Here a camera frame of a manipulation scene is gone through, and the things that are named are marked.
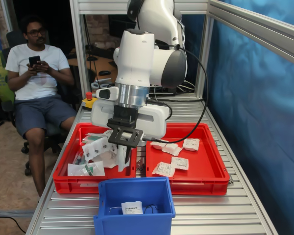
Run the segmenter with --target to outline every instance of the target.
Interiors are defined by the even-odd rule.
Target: eyeglasses
[[[38,30],[32,30],[29,33],[32,37],[38,37],[38,34],[40,33],[41,35],[45,35],[46,34],[46,29],[45,28],[40,28]]]

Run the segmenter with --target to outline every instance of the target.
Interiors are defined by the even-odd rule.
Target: aluminum table
[[[196,97],[193,94],[185,94],[179,96],[179,99]],[[168,104],[173,108],[169,122],[197,122],[203,109],[202,102]],[[91,112],[79,109],[63,149],[76,124],[90,122],[90,116]],[[202,123],[209,126],[233,183],[229,185],[225,196],[173,196],[176,217],[172,220],[171,235],[277,235],[264,207],[208,109]],[[138,165],[144,160],[145,148],[141,147],[138,149]],[[144,173],[138,171],[137,176],[142,177]],[[93,216],[97,212],[98,194],[58,194],[51,175],[26,234],[94,235]]]

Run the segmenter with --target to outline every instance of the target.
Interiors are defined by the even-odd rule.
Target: blue plastic box
[[[169,179],[114,179],[99,184],[96,235],[170,235],[175,209]],[[141,201],[144,214],[123,214],[121,203]]]

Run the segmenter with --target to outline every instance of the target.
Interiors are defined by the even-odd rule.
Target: desk
[[[117,75],[118,75],[118,69],[112,65],[109,64],[109,62],[113,61],[111,59],[107,59],[107,58],[103,58],[103,57],[99,57],[99,56],[95,56],[96,58],[98,58],[95,63],[96,63],[96,68],[97,68],[97,76],[98,76],[98,79],[101,80],[101,79],[105,79],[105,78],[111,78],[112,79],[112,83],[115,82],[116,78],[117,78]],[[78,66],[78,62],[77,62],[77,59],[76,58],[73,58],[73,59],[68,59],[68,62],[69,62],[69,65],[72,65],[72,66]],[[94,62],[91,61],[92,63],[92,71],[94,73],[96,73],[95,71],[95,67],[94,67]],[[87,64],[87,68],[90,69],[90,66],[89,66],[89,61],[86,61],[86,64]],[[110,75],[106,75],[106,76],[99,76],[98,73],[100,71],[103,71],[103,70],[107,70],[107,71],[111,71],[111,74]]]

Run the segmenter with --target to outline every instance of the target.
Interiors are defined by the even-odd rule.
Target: man
[[[57,82],[73,85],[74,79],[61,49],[46,42],[44,22],[37,16],[21,21],[27,44],[11,49],[6,70],[8,86],[15,92],[15,123],[19,134],[29,142],[29,163],[39,197],[45,182],[44,139],[46,121],[69,131],[75,110],[61,100]],[[30,67],[29,57],[40,56],[41,62]]]

